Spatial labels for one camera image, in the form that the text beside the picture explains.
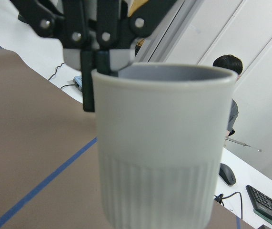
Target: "computer mouse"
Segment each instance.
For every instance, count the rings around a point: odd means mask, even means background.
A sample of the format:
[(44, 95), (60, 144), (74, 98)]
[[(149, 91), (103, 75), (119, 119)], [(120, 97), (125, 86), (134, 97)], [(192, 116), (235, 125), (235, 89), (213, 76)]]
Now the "computer mouse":
[(232, 186), (236, 183), (235, 175), (232, 169), (223, 163), (221, 163), (220, 166), (220, 176), (223, 181), (226, 182), (226, 184), (229, 186)]

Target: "screw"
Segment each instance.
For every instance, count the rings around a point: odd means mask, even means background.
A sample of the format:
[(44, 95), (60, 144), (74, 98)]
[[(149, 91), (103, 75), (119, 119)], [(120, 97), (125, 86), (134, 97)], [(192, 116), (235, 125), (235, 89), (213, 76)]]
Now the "screw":
[(50, 21), (43, 19), (40, 21), (40, 27), (44, 30), (48, 29), (50, 27)]
[(103, 39), (103, 41), (108, 42), (108, 41), (111, 39), (110, 33), (104, 32), (104, 33), (102, 34), (102, 39)]
[(79, 32), (74, 32), (71, 36), (72, 40), (75, 42), (79, 42), (82, 38), (82, 35)]
[(135, 26), (137, 28), (142, 28), (144, 26), (144, 20), (142, 18), (137, 18), (135, 21)]

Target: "white desk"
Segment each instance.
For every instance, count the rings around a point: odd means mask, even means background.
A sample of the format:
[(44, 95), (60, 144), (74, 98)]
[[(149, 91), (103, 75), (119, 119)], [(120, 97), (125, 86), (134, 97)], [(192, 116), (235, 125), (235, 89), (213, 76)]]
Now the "white desk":
[[(48, 79), (54, 74), (56, 66), (63, 62), (61, 43), (56, 39), (38, 37), (27, 24), (17, 20), (17, 15), (18, 12), (9, 0), (0, 0), (0, 46), (16, 52), (30, 68)], [(79, 71), (63, 65), (50, 82), (61, 87), (70, 84), (73, 77), (80, 74)], [(81, 93), (76, 87), (66, 87), (63, 90), (77, 101), (82, 102)], [(252, 185), (272, 198), (272, 181), (226, 149), (223, 151), (222, 162), (231, 167), (237, 181), (234, 186), (229, 187), (219, 177), (215, 195), (223, 193), (224, 196), (228, 196), (236, 191), (241, 192), (243, 220), (254, 228), (262, 224), (272, 228), (272, 225), (253, 212), (245, 188), (246, 185)], [(224, 200), (224, 204), (227, 209), (241, 217), (239, 195)]]

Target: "person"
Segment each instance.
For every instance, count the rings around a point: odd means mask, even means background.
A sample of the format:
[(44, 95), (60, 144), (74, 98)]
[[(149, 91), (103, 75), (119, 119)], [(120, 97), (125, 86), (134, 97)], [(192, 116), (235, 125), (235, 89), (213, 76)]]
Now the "person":
[[(224, 55), (217, 58), (213, 62), (213, 66), (226, 68), (226, 69), (235, 71), (238, 74), (236, 81), (239, 80), (242, 73), (242, 61), (233, 55)], [(235, 120), (238, 114), (239, 114), (238, 106), (236, 102), (232, 99), (230, 117), (228, 121), (227, 131), (225, 134), (226, 137), (231, 136), (235, 133), (235, 130), (233, 129), (233, 125), (235, 123)]]

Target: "white cup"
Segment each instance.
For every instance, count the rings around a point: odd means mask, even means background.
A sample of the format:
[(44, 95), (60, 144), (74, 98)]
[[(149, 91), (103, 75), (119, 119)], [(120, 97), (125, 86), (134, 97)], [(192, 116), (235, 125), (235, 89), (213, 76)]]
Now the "white cup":
[(135, 63), (92, 71), (102, 205), (115, 229), (203, 229), (210, 220), (236, 73)]

